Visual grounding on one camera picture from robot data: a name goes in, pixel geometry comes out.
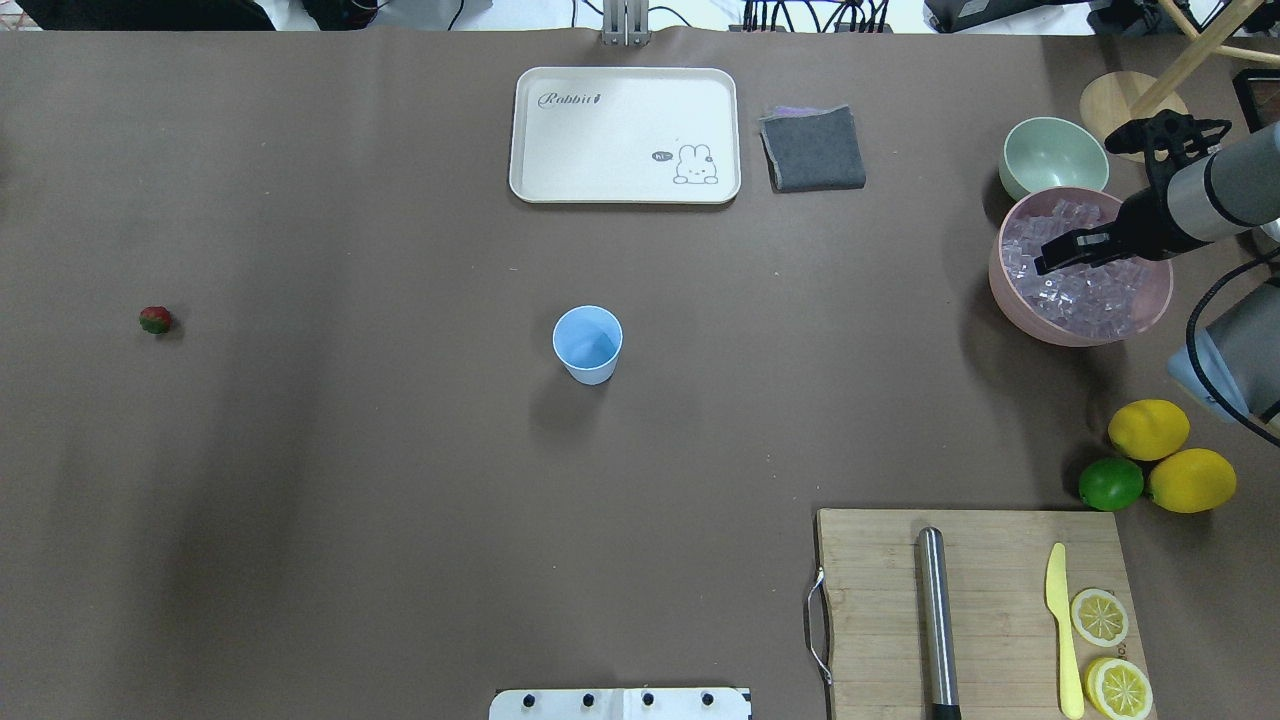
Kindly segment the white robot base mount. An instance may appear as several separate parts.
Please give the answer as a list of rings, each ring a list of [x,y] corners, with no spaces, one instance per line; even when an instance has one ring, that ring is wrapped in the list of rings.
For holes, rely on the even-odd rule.
[[[735,687],[508,689],[489,719],[751,719],[749,691]]]

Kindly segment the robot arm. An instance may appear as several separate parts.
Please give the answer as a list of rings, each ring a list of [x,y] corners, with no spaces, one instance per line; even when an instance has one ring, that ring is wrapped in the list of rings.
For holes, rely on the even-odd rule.
[[[1126,199],[1112,222],[1047,242],[1036,259],[1038,273],[1129,258],[1164,261],[1275,223],[1277,126],[1222,146],[1229,129],[1228,120],[1162,110],[1111,132],[1105,147],[1140,154],[1147,187]],[[1270,442],[1277,441],[1277,277],[1213,322],[1202,324],[1201,316],[1230,281],[1276,260],[1270,251],[1216,281],[1193,307],[1183,347],[1167,361],[1169,373],[1202,404]]]

